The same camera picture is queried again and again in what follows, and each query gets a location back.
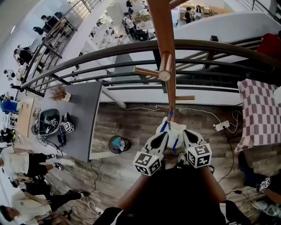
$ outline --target red and white checkered blanket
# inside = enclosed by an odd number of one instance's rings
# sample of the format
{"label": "red and white checkered blanket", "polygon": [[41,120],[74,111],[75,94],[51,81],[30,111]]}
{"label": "red and white checkered blanket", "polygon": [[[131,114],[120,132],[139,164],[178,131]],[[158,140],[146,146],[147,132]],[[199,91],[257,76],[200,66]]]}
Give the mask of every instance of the red and white checkered blanket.
{"label": "red and white checkered blanket", "polygon": [[243,100],[243,134],[236,152],[281,142],[281,105],[275,104],[271,84],[245,79],[238,83]]}

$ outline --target trash bin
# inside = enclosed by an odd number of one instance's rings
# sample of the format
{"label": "trash bin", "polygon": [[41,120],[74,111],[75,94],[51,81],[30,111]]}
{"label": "trash bin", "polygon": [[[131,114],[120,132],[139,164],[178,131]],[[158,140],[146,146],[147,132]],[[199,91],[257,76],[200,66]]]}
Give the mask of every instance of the trash bin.
{"label": "trash bin", "polygon": [[131,142],[127,138],[115,135],[109,140],[108,146],[114,154],[120,154],[130,149]]}

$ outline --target gray table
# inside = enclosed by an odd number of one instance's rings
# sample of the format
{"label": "gray table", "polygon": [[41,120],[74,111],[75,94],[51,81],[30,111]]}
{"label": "gray table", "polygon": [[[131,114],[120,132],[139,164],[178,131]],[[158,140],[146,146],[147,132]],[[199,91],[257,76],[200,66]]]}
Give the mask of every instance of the gray table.
{"label": "gray table", "polygon": [[[57,109],[59,110],[61,116],[65,113],[69,113],[70,115],[70,120],[73,123],[75,130],[66,135],[67,143],[61,148],[62,152],[65,152],[68,156],[72,156],[84,162],[89,162],[90,159],[112,156],[109,153],[107,156],[90,156],[100,93],[102,92],[124,108],[126,105],[111,96],[109,90],[102,86],[101,82],[68,85],[65,86],[65,90],[71,94],[69,102],[64,100],[55,102],[51,100],[50,95],[52,90],[48,89],[45,93],[41,107],[42,111],[46,109]],[[57,138],[58,134],[60,134],[60,131],[49,135],[47,139],[54,142],[56,145],[59,145]]]}

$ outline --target power strip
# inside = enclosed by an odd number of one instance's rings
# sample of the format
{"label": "power strip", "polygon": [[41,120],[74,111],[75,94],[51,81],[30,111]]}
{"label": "power strip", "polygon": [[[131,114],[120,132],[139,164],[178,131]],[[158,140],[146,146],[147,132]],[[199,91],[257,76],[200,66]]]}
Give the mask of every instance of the power strip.
{"label": "power strip", "polygon": [[226,129],[229,126],[230,126],[230,124],[229,124],[228,120],[224,121],[222,123],[219,123],[217,125],[214,124],[214,127],[215,127],[216,131],[221,131],[223,129]]}

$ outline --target desk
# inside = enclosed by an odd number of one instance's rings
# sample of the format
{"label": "desk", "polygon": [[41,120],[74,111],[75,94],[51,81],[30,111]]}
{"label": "desk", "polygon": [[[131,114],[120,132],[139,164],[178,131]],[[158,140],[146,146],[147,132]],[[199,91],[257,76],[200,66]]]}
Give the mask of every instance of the desk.
{"label": "desk", "polygon": [[136,25],[136,27],[137,27],[137,30],[142,29],[143,31],[148,30],[149,32],[155,31],[154,26],[153,26],[153,22],[151,20],[148,20],[148,21],[143,22],[143,23],[138,23]]}
{"label": "desk", "polygon": [[[41,108],[41,111],[57,109],[61,116],[65,113],[69,113],[70,115],[70,120],[74,125],[74,131],[66,135],[67,143],[61,150],[68,156],[84,162],[89,162],[89,160],[96,158],[116,156],[112,152],[91,153],[100,93],[102,92],[110,97],[123,108],[126,105],[113,97],[108,89],[102,86],[101,82],[68,85],[65,86],[65,90],[72,95],[69,102],[64,100],[55,102],[51,100],[51,90],[48,89]],[[59,145],[58,134],[59,132],[49,135],[47,139]]]}
{"label": "desk", "polygon": [[275,86],[245,79],[238,83],[243,100],[243,134],[235,151],[239,152],[257,145],[281,142],[281,104],[276,105]]}

